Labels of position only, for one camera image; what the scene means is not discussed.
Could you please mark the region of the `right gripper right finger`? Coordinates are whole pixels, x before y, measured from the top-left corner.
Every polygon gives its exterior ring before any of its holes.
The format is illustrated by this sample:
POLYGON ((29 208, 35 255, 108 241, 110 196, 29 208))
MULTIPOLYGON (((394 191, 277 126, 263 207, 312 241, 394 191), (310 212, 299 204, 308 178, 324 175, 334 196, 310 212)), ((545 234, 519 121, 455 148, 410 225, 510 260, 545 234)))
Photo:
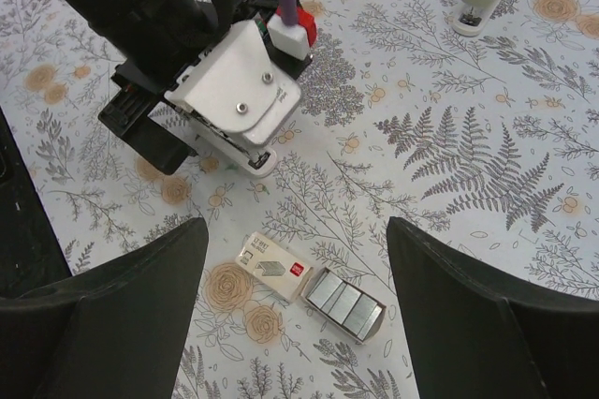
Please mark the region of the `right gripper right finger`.
POLYGON ((399 217, 387 249, 420 397, 597 397, 596 301, 522 280, 399 217))

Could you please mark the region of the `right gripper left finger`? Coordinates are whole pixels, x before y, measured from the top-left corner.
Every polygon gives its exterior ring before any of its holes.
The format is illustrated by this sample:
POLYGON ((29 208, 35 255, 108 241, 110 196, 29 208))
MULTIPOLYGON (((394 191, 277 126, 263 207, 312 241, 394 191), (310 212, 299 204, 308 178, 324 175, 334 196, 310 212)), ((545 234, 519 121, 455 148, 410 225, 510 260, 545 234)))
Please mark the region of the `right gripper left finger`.
POLYGON ((192 218, 128 254, 1 301, 4 398, 169 398, 209 233, 192 218))

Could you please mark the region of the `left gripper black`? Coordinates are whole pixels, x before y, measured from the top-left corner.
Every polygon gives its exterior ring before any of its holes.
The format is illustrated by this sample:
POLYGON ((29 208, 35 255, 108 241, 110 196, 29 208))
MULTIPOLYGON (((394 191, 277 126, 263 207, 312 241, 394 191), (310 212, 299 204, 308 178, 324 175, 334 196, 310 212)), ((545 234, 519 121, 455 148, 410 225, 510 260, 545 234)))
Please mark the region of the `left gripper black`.
MULTIPOLYGON (((278 0, 232 0, 232 5, 233 24, 255 22, 271 61, 298 83, 299 76, 313 59, 313 15, 303 6, 298 6, 298 24, 286 26, 280 16, 278 0)), ((150 114, 158 104, 163 103, 175 110, 189 125, 193 119, 209 125, 197 113, 184 111, 170 103, 166 94, 174 91, 183 73, 200 62, 216 45, 200 52, 196 60, 184 67, 169 85, 149 80, 129 62, 117 66, 113 80, 120 90, 99 113, 100 122, 155 168, 165 174, 173 173, 196 150, 155 122, 150 114)))

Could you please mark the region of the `staple tray with staples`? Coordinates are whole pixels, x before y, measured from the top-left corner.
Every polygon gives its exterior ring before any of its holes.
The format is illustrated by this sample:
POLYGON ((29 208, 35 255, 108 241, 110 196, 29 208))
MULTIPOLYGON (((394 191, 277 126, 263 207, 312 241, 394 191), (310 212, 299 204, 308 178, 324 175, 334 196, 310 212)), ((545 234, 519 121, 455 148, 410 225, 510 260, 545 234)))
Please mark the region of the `staple tray with staples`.
POLYGON ((358 344, 367 344, 381 329, 387 307, 329 268, 321 269, 301 298, 358 344))

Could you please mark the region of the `light blue stapler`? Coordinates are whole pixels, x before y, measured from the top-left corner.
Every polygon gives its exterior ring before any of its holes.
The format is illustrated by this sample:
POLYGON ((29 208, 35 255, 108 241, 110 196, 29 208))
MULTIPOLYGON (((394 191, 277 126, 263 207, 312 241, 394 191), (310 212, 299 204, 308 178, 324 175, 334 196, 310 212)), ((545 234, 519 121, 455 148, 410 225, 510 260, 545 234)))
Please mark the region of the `light blue stapler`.
POLYGON ((241 135, 228 135, 212 125, 203 124, 195 119, 191 121, 191 127, 201 139, 235 162, 251 177, 267 177, 276 167, 277 154, 268 145, 256 146, 241 135))

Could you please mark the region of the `white staple box sleeve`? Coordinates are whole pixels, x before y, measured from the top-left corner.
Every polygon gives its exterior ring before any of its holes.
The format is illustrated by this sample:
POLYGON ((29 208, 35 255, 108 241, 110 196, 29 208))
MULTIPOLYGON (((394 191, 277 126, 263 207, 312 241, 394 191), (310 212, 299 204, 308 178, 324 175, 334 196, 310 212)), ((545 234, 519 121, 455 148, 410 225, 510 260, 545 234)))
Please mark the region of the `white staple box sleeve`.
POLYGON ((314 273, 310 262, 259 232, 248 237, 235 262, 290 303, 300 296, 314 273))

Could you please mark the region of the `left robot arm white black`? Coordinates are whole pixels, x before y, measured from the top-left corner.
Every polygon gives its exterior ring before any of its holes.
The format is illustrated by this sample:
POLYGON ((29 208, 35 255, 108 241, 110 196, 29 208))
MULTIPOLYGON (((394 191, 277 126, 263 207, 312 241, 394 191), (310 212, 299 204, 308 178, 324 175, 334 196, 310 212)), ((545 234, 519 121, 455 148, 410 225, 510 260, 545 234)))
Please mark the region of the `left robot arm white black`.
POLYGON ((152 120, 164 103, 241 169, 275 168, 270 140, 299 106, 314 16, 300 0, 65 0, 125 58, 118 94, 99 113, 165 174, 193 153, 152 120))

